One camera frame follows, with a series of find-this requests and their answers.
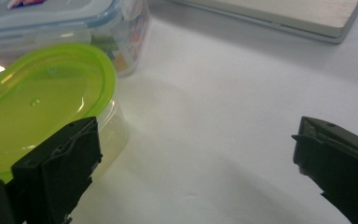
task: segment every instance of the white table surface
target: white table surface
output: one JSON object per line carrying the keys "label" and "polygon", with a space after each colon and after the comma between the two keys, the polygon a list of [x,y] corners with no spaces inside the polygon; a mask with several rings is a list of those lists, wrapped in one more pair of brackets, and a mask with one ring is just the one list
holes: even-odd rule
{"label": "white table surface", "polygon": [[325,44],[163,0],[118,81],[129,141],[75,224],[345,224],[293,164],[301,116],[358,134],[358,19]]}

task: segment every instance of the green lid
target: green lid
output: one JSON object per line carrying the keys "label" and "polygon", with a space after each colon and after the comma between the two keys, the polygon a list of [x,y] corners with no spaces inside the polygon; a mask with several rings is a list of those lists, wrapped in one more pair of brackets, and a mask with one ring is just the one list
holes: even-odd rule
{"label": "green lid", "polygon": [[0,73],[0,178],[65,124],[99,115],[115,82],[109,58],[83,44],[39,49]]}

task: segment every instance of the clear plastic container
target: clear plastic container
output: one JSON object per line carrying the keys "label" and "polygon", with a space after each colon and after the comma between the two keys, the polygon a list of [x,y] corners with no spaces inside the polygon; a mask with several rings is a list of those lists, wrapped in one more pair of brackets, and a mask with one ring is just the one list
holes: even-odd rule
{"label": "clear plastic container", "polygon": [[118,76],[133,71],[148,24],[145,0],[47,0],[7,9],[0,0],[0,65],[59,43],[87,43],[102,49]]}
{"label": "clear plastic container", "polygon": [[104,169],[124,147],[126,124],[117,104],[109,58],[85,44],[33,51],[0,73],[0,178],[11,165],[72,121],[97,117]]}

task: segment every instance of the silver laptop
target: silver laptop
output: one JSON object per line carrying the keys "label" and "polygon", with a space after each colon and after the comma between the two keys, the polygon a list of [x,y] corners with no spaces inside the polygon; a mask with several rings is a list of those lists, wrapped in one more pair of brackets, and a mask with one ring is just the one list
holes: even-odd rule
{"label": "silver laptop", "polygon": [[358,15],[358,0],[173,0],[229,16],[340,43]]}

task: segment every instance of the plastic food container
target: plastic food container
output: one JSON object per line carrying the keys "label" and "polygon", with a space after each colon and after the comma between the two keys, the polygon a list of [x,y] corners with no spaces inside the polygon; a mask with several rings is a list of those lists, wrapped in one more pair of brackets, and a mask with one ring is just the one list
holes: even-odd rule
{"label": "plastic food container", "polygon": [[9,2],[0,0],[4,67],[31,50],[72,42],[102,49],[119,76],[130,73],[138,62],[148,24],[145,0],[45,0],[11,9]]}
{"label": "plastic food container", "polygon": [[91,116],[99,123],[100,175],[127,138],[115,83],[109,58],[84,44],[39,49],[0,73],[0,178],[10,180],[11,165],[61,127]]}

